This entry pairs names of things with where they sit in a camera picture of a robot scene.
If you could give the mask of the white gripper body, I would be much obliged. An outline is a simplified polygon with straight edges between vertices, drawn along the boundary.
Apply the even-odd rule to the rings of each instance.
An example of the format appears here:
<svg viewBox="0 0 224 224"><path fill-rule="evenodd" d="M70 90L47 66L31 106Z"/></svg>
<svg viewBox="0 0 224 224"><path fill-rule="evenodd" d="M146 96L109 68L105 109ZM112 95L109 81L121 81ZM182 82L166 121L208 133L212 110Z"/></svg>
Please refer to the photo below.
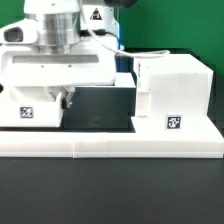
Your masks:
<svg viewBox="0 0 224 224"><path fill-rule="evenodd" d="M115 56L98 44L76 44L69 54L43 54L31 46L0 47L0 83L14 87L109 86Z"/></svg>

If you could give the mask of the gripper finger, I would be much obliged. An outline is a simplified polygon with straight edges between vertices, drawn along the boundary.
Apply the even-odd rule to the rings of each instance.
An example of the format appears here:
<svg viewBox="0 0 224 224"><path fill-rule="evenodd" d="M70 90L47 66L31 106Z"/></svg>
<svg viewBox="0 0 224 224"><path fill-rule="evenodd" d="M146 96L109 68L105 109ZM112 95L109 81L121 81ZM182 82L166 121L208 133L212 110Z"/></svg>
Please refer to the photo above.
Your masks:
<svg viewBox="0 0 224 224"><path fill-rule="evenodd" d="M68 109L72 105L72 97L75 93L74 86L67 86L63 88L62 108Z"/></svg>
<svg viewBox="0 0 224 224"><path fill-rule="evenodd" d="M51 101L55 101L57 99L58 94L62 91L60 86L50 87L49 88L49 97Z"/></svg>

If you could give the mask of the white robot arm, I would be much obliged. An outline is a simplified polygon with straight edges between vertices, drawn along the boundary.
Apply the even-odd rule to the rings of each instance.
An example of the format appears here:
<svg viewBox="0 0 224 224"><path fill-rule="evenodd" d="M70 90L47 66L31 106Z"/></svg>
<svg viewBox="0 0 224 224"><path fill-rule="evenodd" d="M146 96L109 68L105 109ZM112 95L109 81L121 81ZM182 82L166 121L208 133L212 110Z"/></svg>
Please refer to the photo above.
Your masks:
<svg viewBox="0 0 224 224"><path fill-rule="evenodd" d="M137 0L25 0L25 18L0 28L0 85L15 88L112 85L105 59L114 52L92 43L83 7L129 8Z"/></svg>

